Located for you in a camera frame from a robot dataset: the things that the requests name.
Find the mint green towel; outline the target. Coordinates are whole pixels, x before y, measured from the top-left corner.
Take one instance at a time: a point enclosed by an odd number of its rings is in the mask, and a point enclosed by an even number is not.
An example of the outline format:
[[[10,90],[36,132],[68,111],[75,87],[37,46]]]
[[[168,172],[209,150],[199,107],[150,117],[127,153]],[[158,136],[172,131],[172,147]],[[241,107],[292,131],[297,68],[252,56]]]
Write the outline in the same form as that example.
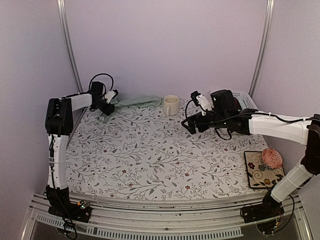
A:
[[[103,96],[100,98],[101,101],[97,104],[96,108],[99,110],[99,104],[102,102],[106,102],[103,99]],[[154,96],[154,95],[141,95],[141,96],[116,96],[113,98],[110,102],[110,104],[115,106],[115,111],[117,108],[123,108],[123,107],[159,107],[162,103],[162,98],[159,96]],[[105,115],[104,113],[101,112],[101,115],[99,117],[100,120],[106,121],[107,118],[111,115]]]

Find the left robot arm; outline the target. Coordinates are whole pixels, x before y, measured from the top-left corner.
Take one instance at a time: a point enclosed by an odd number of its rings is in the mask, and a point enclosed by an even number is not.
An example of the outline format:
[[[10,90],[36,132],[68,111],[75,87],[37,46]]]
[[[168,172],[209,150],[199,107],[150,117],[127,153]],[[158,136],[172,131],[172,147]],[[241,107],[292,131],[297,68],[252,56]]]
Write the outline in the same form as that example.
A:
[[[115,111],[111,101],[119,94],[114,87],[114,78],[108,73],[98,73],[89,82],[88,90],[51,98],[45,117],[45,129],[49,140],[49,177],[46,186],[47,198],[52,207],[63,216],[70,217],[79,205],[70,202],[66,177],[67,143],[74,130],[73,114],[89,108],[100,110],[109,116]]]

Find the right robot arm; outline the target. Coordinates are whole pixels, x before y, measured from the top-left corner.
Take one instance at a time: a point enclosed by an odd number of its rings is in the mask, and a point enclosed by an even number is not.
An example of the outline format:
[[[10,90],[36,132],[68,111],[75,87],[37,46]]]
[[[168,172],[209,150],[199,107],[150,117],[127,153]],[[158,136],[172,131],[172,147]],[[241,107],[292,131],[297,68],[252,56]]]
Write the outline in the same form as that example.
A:
[[[211,93],[211,101],[194,91],[191,102],[200,112],[186,116],[181,125],[194,135],[209,128],[226,129],[228,134],[263,135],[285,139],[306,147],[304,157],[280,182],[276,183],[262,200],[258,213],[269,218],[278,210],[280,203],[291,193],[320,173],[320,116],[289,117],[241,108],[230,90]]]

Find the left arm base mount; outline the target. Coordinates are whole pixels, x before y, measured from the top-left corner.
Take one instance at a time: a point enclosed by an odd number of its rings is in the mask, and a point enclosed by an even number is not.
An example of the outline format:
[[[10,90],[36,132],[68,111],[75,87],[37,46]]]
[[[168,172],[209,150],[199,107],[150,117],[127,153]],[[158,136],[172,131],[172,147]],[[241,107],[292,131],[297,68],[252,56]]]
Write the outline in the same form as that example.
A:
[[[48,213],[61,218],[88,223],[91,217],[91,203],[81,200],[77,203],[51,203]]]

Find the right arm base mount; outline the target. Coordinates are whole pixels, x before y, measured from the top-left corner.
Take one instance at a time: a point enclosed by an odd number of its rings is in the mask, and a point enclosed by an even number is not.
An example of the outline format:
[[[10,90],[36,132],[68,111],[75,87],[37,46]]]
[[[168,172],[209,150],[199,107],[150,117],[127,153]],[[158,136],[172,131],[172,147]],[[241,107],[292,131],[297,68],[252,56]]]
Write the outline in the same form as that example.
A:
[[[259,204],[246,204],[240,209],[240,216],[245,223],[281,217],[284,213],[282,204],[275,200],[263,200]]]

